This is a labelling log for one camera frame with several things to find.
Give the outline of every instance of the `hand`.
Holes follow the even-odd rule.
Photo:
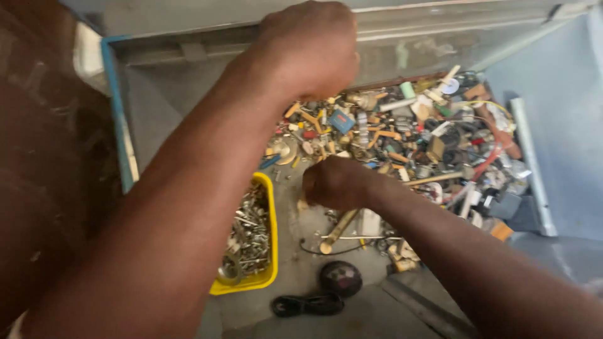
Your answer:
[[[295,99],[336,95],[356,77],[356,18],[340,2],[307,1],[271,13],[250,48]]]
[[[309,204],[348,211],[367,207],[371,188],[384,178],[354,160],[330,156],[306,170],[302,185]]]

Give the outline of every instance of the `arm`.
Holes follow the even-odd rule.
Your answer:
[[[296,5],[260,30],[162,145],[85,260],[30,310],[24,336],[194,335],[275,123],[297,98],[333,95],[357,70],[354,17],[342,4]]]
[[[304,189],[309,201],[327,207],[378,213],[408,241],[484,337],[603,336],[603,305],[596,297],[533,266],[395,179],[330,157],[306,172]]]

